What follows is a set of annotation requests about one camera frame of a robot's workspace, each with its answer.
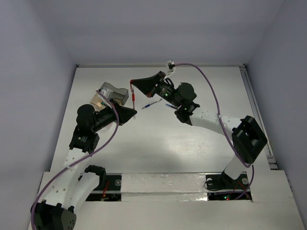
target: wall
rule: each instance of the wall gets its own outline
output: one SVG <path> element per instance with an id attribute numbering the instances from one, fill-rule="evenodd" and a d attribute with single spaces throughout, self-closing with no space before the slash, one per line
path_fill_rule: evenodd
<path id="1" fill-rule="evenodd" d="M 76 65 L 40 1 L 0 1 L 0 223 L 25 230 Z"/>
<path id="2" fill-rule="evenodd" d="M 307 226 L 307 1 L 286 0 L 248 73 L 281 169 L 287 173 Z"/>
<path id="3" fill-rule="evenodd" d="M 78 64 L 242 64 L 283 0 L 43 0 Z"/>

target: screw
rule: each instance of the screw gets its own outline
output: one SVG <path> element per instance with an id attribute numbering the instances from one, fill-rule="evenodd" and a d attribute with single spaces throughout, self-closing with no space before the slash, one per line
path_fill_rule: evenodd
<path id="1" fill-rule="evenodd" d="M 115 185 L 116 185 L 116 186 L 120 186 L 120 185 L 121 185 L 121 180 L 120 180 L 120 179 L 117 179 L 117 180 L 115 181 Z"/>
<path id="2" fill-rule="evenodd" d="M 248 184 L 248 179 L 247 179 L 247 178 L 243 178 L 243 179 L 242 179 L 242 183 L 243 183 L 243 184 Z"/>

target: purple cable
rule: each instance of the purple cable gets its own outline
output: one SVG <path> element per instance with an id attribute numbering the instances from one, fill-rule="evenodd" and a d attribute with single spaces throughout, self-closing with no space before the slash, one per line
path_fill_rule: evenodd
<path id="1" fill-rule="evenodd" d="M 238 157 L 238 159 L 242 162 L 242 164 L 243 164 L 246 168 L 249 168 L 249 167 L 250 167 L 250 164 L 246 164 L 246 163 L 242 160 L 242 158 L 240 157 L 240 155 L 237 153 L 237 151 L 236 151 L 234 145 L 231 143 L 231 140 L 230 140 L 229 136 L 227 135 L 226 129 L 225 129 L 224 125 L 223 125 L 223 121 L 222 121 L 222 119 L 221 119 L 220 104 L 219 104 L 219 102 L 218 102 L 218 100 L 217 100 L 215 91 L 214 91 L 214 89 L 213 89 L 213 87 L 212 87 L 212 85 L 211 85 L 209 79 L 208 79 L 208 78 L 206 77 L 206 75 L 202 72 L 202 70 L 201 70 L 198 66 L 196 66 L 196 65 L 194 65 L 194 64 L 191 64 L 191 63 L 178 63 L 178 64 L 175 64 L 175 66 L 193 66 L 193 67 L 195 67 L 195 68 L 203 75 L 203 77 L 206 79 L 206 81 L 208 82 L 208 84 L 209 84 L 209 86 L 210 86 L 210 88 L 211 88 L 213 97 L 214 97 L 214 99 L 215 99 L 216 107 L 217 107 L 217 114 L 218 114 L 218 116 L 219 116 L 219 118 L 220 118 L 220 119 L 219 119 L 219 122 L 220 122 L 220 124 L 221 124 L 223 133 L 224 133 L 224 135 L 225 135 L 225 137 L 226 137 L 226 139 L 227 139 L 227 141 L 228 141 L 228 144 L 230 145 L 230 147 L 231 147 L 232 150 L 234 151 L 236 157 Z"/>
<path id="2" fill-rule="evenodd" d="M 107 140 L 107 142 L 99 147 L 97 150 L 95 150 L 94 152 L 92 152 L 91 154 L 85 156 L 85 157 L 82 157 L 81 159 L 75 161 L 74 163 L 72 163 L 71 165 L 69 165 L 69 167 L 72 167 L 80 162 L 82 162 L 83 160 L 93 156 L 94 154 L 98 153 L 100 150 L 102 150 L 108 143 L 110 143 L 110 141 L 113 139 L 113 137 L 115 136 L 116 132 L 117 132 L 117 129 L 118 129 L 118 126 L 119 126 L 119 117 L 118 117 L 118 113 L 114 107 L 114 105 L 98 90 L 96 90 L 96 92 L 102 96 L 108 103 L 109 105 L 111 106 L 111 108 L 113 109 L 114 113 L 115 113 L 115 116 L 116 116 L 116 127 L 115 127 L 115 130 L 113 132 L 113 134 L 111 135 L 111 137 L 109 138 L 109 140 Z M 32 206 L 32 209 L 31 209 L 31 227 L 32 227 L 32 230 L 36 230 L 36 227 L 34 225 L 34 211 L 35 211 L 35 208 L 36 208 L 36 205 L 40 199 L 40 197 L 42 196 L 42 194 L 46 191 L 46 189 L 49 187 L 49 185 L 51 185 L 51 183 L 56 179 L 58 178 L 58 176 L 60 176 L 63 172 L 67 171 L 67 168 L 64 168 L 62 169 L 60 172 L 58 172 L 46 185 L 45 187 L 42 189 L 42 191 L 40 191 L 40 193 L 38 194 L 37 198 L 35 199 L 34 203 L 33 203 L 33 206 Z"/>
<path id="3" fill-rule="evenodd" d="M 228 144 L 230 145 L 230 147 L 231 147 L 232 150 L 234 151 L 236 157 L 241 161 L 241 163 L 242 163 L 246 168 L 249 168 L 249 167 L 250 167 L 250 164 L 246 164 L 246 163 L 242 160 L 242 158 L 240 157 L 240 155 L 237 153 L 237 151 L 236 151 L 234 145 L 231 143 L 231 140 L 230 140 L 229 136 L 227 135 L 226 129 L 225 129 L 224 125 L 223 125 L 223 121 L 222 121 L 222 119 L 221 119 L 220 104 L 219 104 L 219 102 L 218 102 L 218 100 L 217 100 L 217 97 L 216 97 L 216 94 L 215 94 L 215 92 L 214 92 L 214 89 L 213 89 L 213 87 L 212 87 L 212 85 L 211 85 L 209 79 L 207 78 L 207 76 L 202 72 L 202 70 L 201 70 L 198 66 L 196 66 L 196 65 L 194 65 L 194 64 L 191 64 L 191 63 L 178 63 L 178 64 L 175 64 L 175 66 L 193 66 L 193 67 L 195 67 L 195 68 L 202 74 L 202 76 L 206 79 L 207 83 L 208 83 L 209 86 L 210 86 L 210 89 L 211 89 L 211 91 L 212 91 L 212 94 L 213 94 L 213 96 L 214 96 L 214 99 L 215 99 L 215 102 L 216 102 L 216 107 L 217 107 L 217 114 L 218 114 L 218 116 L 219 116 L 219 122 L 220 122 L 220 124 L 221 124 L 223 133 L 224 133 L 224 135 L 225 135 L 225 137 L 226 137 L 226 139 L 227 139 L 227 141 L 228 141 Z M 239 195 L 235 200 L 238 200 L 240 197 L 242 197 L 242 196 L 247 192 L 247 190 L 249 189 L 251 183 L 253 182 L 253 180 L 254 180 L 254 174 L 255 174 L 255 169 L 254 169 L 254 166 L 253 166 L 253 165 L 251 166 L 251 168 L 252 168 L 252 177 L 251 177 L 250 183 L 249 183 L 248 187 L 245 189 L 245 191 L 244 191 L 241 195 Z"/>

